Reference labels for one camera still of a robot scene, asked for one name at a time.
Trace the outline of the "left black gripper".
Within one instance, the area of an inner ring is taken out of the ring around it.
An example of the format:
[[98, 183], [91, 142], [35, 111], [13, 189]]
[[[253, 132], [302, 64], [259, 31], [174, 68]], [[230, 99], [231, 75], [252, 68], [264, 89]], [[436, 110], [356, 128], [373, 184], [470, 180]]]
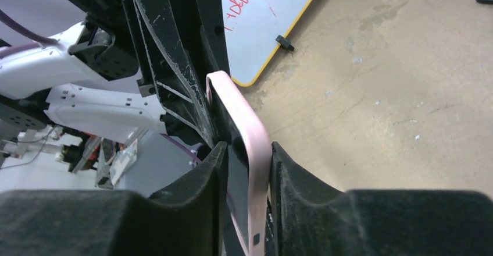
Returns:
[[206, 76], [228, 70], [221, 0], [121, 0], [142, 78], [168, 131], [210, 148], [223, 139]]

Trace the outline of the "black phone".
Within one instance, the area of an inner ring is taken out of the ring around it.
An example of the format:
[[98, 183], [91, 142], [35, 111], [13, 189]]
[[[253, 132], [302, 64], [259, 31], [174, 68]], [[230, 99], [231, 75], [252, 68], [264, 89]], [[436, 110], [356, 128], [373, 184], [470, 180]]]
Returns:
[[271, 141], [266, 128], [230, 76], [224, 71], [206, 76], [206, 96], [210, 105], [223, 109], [227, 127], [232, 127], [246, 152], [248, 163], [248, 241], [232, 217], [245, 255], [266, 252], [267, 192], [272, 160]]

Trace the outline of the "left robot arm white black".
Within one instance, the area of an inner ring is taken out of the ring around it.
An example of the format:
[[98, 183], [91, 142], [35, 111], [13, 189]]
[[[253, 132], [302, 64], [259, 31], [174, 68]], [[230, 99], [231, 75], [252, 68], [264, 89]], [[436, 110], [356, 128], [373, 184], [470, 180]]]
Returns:
[[193, 145], [226, 140], [206, 79], [229, 73], [222, 0], [67, 0], [85, 16], [47, 37], [1, 48], [1, 119], [59, 125], [123, 142], [137, 129]]

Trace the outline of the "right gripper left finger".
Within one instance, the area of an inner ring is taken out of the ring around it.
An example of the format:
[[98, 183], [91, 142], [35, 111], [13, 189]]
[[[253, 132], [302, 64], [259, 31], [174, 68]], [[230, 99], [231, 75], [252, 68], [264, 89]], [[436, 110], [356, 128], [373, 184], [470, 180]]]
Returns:
[[2, 255], [220, 255], [228, 147], [150, 197], [127, 190], [1, 194]]

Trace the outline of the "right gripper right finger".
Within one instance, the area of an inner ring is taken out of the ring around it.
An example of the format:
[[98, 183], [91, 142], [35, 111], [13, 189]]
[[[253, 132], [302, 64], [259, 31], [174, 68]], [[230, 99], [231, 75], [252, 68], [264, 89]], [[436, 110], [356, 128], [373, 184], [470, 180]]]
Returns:
[[461, 190], [339, 191], [272, 144], [270, 255], [491, 255], [492, 201]]

